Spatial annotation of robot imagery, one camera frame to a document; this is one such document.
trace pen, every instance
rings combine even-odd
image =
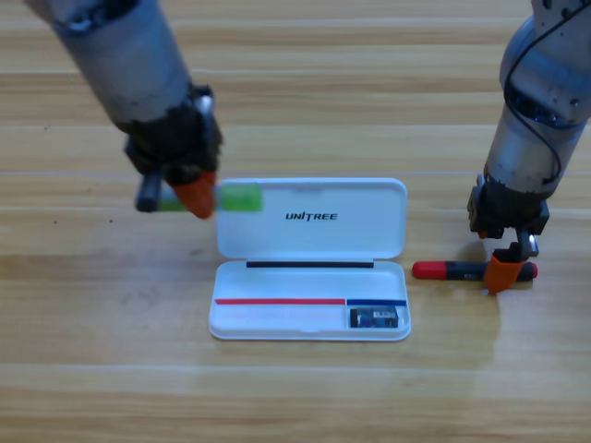
[[[486,261],[418,261],[413,276],[421,280],[482,281],[487,270]],[[517,281],[532,281],[537,277],[537,266],[523,265]]]

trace box base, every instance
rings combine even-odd
[[[210,310],[222,340],[400,341],[411,332],[404,270],[221,265]]]

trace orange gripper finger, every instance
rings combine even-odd
[[[215,211],[215,173],[202,174],[187,185],[173,186],[178,200],[196,217],[206,220]]]
[[[484,274],[488,292],[496,295],[510,289],[517,281],[524,264],[525,262],[504,263],[499,261],[493,254]]]

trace red stripe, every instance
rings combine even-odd
[[[220,298],[217,305],[344,305],[339,298]]]

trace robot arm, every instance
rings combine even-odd
[[[488,266],[492,293],[508,289],[538,254],[536,236],[591,116],[591,1],[532,0],[534,15],[513,36],[501,64],[502,111],[484,173],[468,203],[470,229],[517,242]]]
[[[209,87],[193,85],[158,0],[26,0],[54,31],[142,175],[137,209],[156,210],[162,180],[201,219],[214,208],[222,135]]]

